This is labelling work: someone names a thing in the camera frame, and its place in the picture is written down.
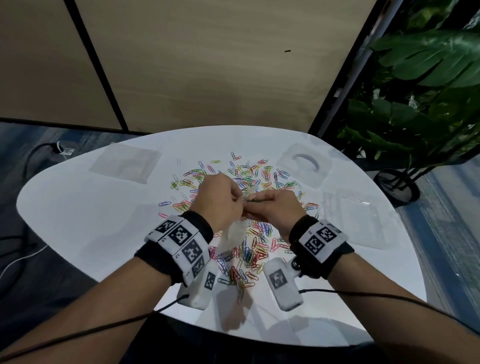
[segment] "pile of paper clips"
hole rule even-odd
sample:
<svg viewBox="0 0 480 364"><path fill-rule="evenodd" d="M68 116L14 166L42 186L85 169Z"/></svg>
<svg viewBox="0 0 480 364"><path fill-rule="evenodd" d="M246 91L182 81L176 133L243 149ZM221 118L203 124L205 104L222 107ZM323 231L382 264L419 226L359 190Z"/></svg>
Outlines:
<svg viewBox="0 0 480 364"><path fill-rule="evenodd" d="M306 211L316 210L318 208L319 205L313 202L302 202L301 199L305 196L305 192L302 191L300 183L295 180L289 181L290 174L284 170L274 169L273 166L268 166L267 159L261 159L251 166L249 161L244 164L237 162L242 158L241 156L236 156L233 152L231 152L231 156L232 160L228 162L229 168L227 168L227 172L238 184L240 189L242 189L244 194L246 194L252 186L256 186L257 192L268 189L295 190L297 188L298 192L295 193ZM181 187L188 188L190 195L186 196L181 192L182 200L180 202L177 202L176 198L172 196L172 201L164 201L158 205L171 205L179 213L187 211L196 198L198 185L202 183L204 177L207 175L207 171L211 174L220 173L219 170L215 170L212 167L212 164L217 163L221 163L221 160L212 160L210 164L206 166L203 162L199 161L199 168L184 173L182 179L174 174L173 181L170 184L171 189L180 191ZM159 213L159 215L164 218L167 217L167 215L163 213ZM282 249L281 251L286 254L293 253L290 250L288 242L280 237L272 237L272 235L272 225L264 222L251 221L241 245L220 255L216 254L215 247L209 247L211 258L218 262L218 267L224 275L224 277L218 278L218 282L225 285L237 286L239 297L242 297L243 290L255 286L255 281L259 280L258 275L261 274L263 264L269 259L271 253L278 249ZM247 243L250 239L252 242L251 248Z"/></svg>

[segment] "white table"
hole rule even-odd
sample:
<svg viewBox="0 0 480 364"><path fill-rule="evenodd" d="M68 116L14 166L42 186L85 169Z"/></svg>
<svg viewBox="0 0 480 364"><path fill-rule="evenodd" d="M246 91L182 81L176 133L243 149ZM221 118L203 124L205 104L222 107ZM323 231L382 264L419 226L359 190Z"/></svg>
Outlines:
<svg viewBox="0 0 480 364"><path fill-rule="evenodd" d="M330 158L333 167L317 191L303 186L305 199L321 202L324 192L348 190L354 198L374 204L384 226L384 237L393 244L381 250L355 245L358 254L399 285L425 300L425 286L413 245L386 197L352 161L322 140L283 129L254 126L210 126L173 130L122 142L163 153L148 183L106 177L88 172L104 148L80 155L39 173L22 189L17 208L26 223L58 254L96 281L101 281L129 260L144 236L162 218L175 213L158 203L178 201L170 189L172 175L212 165L227 173L230 152L251 165L268 159L275 165L293 143L301 143ZM344 221L348 231L348 221ZM178 320L239 337L293 345L343 346L371 340L343 301L332 293L304 294L304 305L285 313L278 309L263 274L237 304L236 289L217 283L205 311L173 305L164 313ZM302 288L327 288L323 279L297 279ZM176 299L179 285L171 287L160 308Z"/></svg>

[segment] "forearm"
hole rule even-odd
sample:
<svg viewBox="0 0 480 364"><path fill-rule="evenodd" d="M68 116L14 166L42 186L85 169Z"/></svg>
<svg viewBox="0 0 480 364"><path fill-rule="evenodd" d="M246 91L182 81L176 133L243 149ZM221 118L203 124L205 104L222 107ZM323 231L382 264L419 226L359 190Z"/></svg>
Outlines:
<svg viewBox="0 0 480 364"><path fill-rule="evenodd" d="M420 301L355 253L338 260L328 282L339 291L388 293ZM448 317L390 298L340 296L393 362L478 362L480 339Z"/></svg>
<svg viewBox="0 0 480 364"><path fill-rule="evenodd" d="M63 335L151 312L170 277L132 258L84 296L39 325L2 355ZM20 357L12 363L118 363L144 323L134 322Z"/></svg>

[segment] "wooden panel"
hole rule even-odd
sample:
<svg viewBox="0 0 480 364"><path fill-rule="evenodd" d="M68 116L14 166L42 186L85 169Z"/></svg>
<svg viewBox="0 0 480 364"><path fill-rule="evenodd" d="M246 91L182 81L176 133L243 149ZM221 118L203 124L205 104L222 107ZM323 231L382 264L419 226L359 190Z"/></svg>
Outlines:
<svg viewBox="0 0 480 364"><path fill-rule="evenodd" d="M1 0L0 49L0 117L121 129L62 0Z"/></svg>
<svg viewBox="0 0 480 364"><path fill-rule="evenodd" d="M306 132L374 3L77 0L126 122L142 132Z"/></svg>

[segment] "person's left hand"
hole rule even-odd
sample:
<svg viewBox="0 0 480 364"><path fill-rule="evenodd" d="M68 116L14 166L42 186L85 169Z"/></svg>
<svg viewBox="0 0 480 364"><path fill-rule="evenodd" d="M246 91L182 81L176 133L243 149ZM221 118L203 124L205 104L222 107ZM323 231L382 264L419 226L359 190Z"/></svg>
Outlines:
<svg viewBox="0 0 480 364"><path fill-rule="evenodd" d="M198 187L198 195L190 211L207 220L213 232L227 229L240 219L243 212L243 193L240 187L223 173L206 175Z"/></svg>

